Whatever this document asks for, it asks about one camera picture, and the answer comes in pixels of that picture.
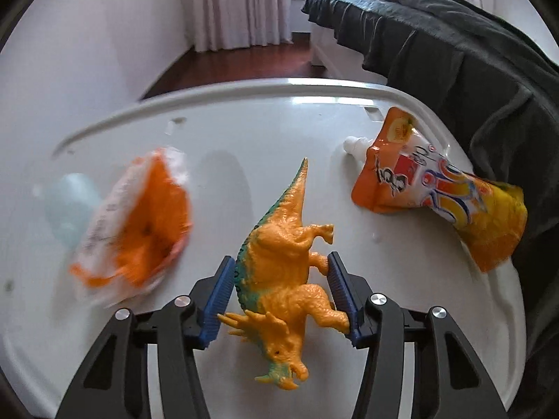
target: dinosaur toy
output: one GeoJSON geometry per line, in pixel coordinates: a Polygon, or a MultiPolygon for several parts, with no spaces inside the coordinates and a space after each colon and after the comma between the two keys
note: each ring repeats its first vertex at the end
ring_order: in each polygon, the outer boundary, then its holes
{"type": "Polygon", "coordinates": [[[308,378],[301,361],[305,322],[311,315],[321,327],[349,332],[345,312],[333,310],[320,285],[307,284],[311,266],[328,274],[328,259],[309,252],[314,238],[332,244],[333,225],[303,226],[302,212],[308,160],[289,188],[256,224],[241,246],[235,265],[235,288],[245,315],[226,313],[219,319],[235,328],[230,334],[256,343],[269,360],[262,383],[296,389],[293,374],[308,378]]]}

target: white cap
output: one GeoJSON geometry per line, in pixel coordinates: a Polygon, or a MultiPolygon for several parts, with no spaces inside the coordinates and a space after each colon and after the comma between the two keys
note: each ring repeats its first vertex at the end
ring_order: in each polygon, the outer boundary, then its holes
{"type": "Polygon", "coordinates": [[[344,151],[358,161],[365,162],[367,160],[367,150],[374,141],[374,139],[370,140],[367,137],[347,137],[344,140],[344,151]]]}

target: green dinosaur back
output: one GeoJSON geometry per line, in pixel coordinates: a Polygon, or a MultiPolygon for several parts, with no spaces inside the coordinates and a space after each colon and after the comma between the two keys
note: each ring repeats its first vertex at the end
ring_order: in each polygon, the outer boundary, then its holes
{"type": "Polygon", "coordinates": [[[260,296],[260,292],[252,291],[250,288],[245,286],[245,282],[249,280],[249,271],[247,269],[245,262],[247,258],[247,248],[252,232],[255,229],[257,229],[259,226],[263,225],[273,213],[281,212],[281,205],[282,203],[284,203],[286,199],[298,200],[297,212],[299,213],[299,216],[301,215],[301,212],[303,210],[303,197],[293,197],[291,191],[299,183],[301,177],[303,175],[306,176],[307,168],[308,168],[308,159],[305,158],[303,159],[303,162],[301,162],[301,166],[299,167],[297,175],[295,175],[295,178],[293,178],[293,181],[291,182],[289,187],[283,192],[283,194],[278,199],[278,201],[276,201],[272,205],[272,207],[268,210],[268,212],[264,216],[262,216],[262,219],[258,221],[258,223],[255,225],[253,230],[247,236],[247,239],[245,239],[244,242],[242,243],[241,249],[239,250],[239,254],[237,255],[237,261],[235,263],[235,289],[237,290],[237,297],[239,299],[239,304],[242,310],[252,310],[253,312],[259,311],[258,299],[260,296]]]}

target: dark red floor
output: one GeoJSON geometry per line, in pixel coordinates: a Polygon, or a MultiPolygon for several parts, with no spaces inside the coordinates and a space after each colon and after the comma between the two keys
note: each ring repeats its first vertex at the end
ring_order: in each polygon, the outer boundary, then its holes
{"type": "Polygon", "coordinates": [[[220,50],[183,55],[151,87],[145,97],[209,83],[276,77],[322,77],[325,69],[310,63],[309,38],[293,37],[293,44],[220,50]]]}

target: orange and yellow pouch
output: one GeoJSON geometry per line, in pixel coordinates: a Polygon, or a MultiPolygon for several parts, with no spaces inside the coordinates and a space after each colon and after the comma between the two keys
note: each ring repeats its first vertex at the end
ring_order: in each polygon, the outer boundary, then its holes
{"type": "Polygon", "coordinates": [[[73,255],[80,298],[111,306],[161,282],[188,241],[186,177],[184,154],[171,147],[132,162],[73,255]]]}
{"type": "Polygon", "coordinates": [[[521,188],[460,171],[415,126],[406,111],[389,110],[351,199],[376,213],[431,208],[454,225],[480,270],[490,271],[512,255],[524,232],[521,188]]]}

